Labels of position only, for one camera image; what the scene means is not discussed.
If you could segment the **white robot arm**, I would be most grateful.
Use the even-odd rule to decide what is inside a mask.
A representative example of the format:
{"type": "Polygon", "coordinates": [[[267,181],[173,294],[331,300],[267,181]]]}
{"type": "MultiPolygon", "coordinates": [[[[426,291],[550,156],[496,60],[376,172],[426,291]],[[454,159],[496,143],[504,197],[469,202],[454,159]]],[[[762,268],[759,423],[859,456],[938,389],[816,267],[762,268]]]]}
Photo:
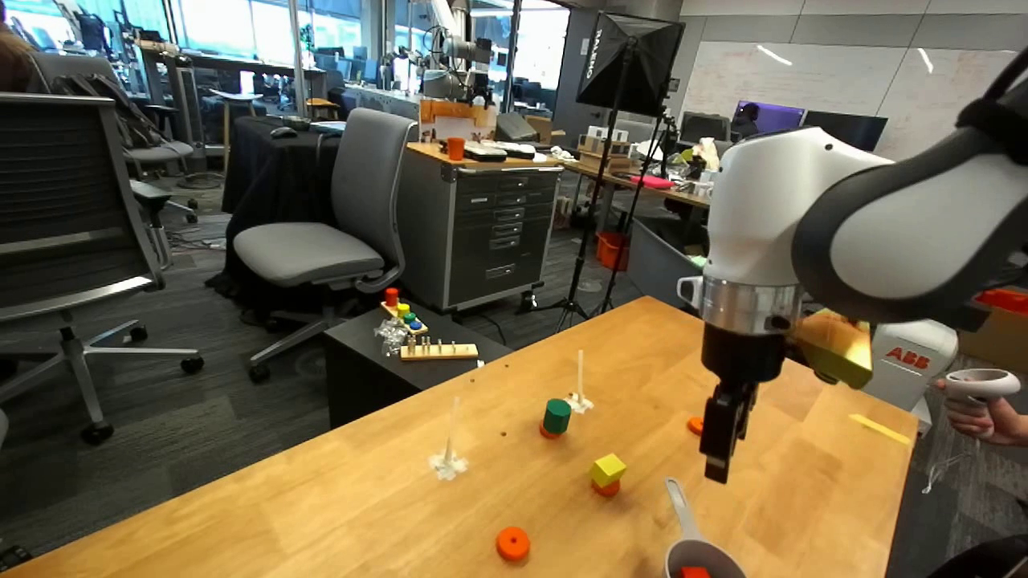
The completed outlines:
{"type": "Polygon", "coordinates": [[[724,482],[759,389],[782,371],[803,300],[891,323],[988,321],[988,290],[1020,284],[1028,251],[1028,48],[931,148],[888,159],[793,127],[726,151],[691,278],[705,321],[705,476],[724,482]]]}

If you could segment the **white ABB robot base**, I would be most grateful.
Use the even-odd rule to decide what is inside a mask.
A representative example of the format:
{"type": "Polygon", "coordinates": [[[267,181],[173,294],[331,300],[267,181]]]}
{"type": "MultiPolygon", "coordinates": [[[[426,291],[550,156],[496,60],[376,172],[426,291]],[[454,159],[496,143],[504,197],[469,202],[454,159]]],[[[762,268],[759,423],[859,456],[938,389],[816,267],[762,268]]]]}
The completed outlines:
{"type": "Polygon", "coordinates": [[[878,323],[870,334],[870,380],[865,390],[912,412],[954,355],[959,334],[949,323],[878,323]]]}

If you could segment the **operator hand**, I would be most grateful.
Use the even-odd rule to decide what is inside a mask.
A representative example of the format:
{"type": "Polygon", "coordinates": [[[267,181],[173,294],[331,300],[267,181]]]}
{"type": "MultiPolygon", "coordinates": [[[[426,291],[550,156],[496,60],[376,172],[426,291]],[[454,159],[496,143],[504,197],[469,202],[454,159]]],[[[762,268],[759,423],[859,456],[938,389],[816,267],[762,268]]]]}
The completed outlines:
{"type": "Polygon", "coordinates": [[[988,400],[946,400],[949,420],[959,434],[992,443],[992,445],[1028,445],[1028,414],[1010,399],[988,400]]]}

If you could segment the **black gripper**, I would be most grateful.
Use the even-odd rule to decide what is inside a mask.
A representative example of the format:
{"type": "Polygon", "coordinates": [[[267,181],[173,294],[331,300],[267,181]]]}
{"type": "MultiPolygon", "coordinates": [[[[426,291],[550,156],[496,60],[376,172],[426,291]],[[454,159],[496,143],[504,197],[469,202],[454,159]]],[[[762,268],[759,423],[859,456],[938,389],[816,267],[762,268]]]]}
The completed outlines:
{"type": "Polygon", "coordinates": [[[776,382],[785,366],[786,343],[782,334],[732,334],[716,323],[705,326],[705,366],[716,376],[716,389],[705,407],[702,452],[705,476],[729,482],[736,443],[744,437],[748,407],[762,382],[776,382]]]}

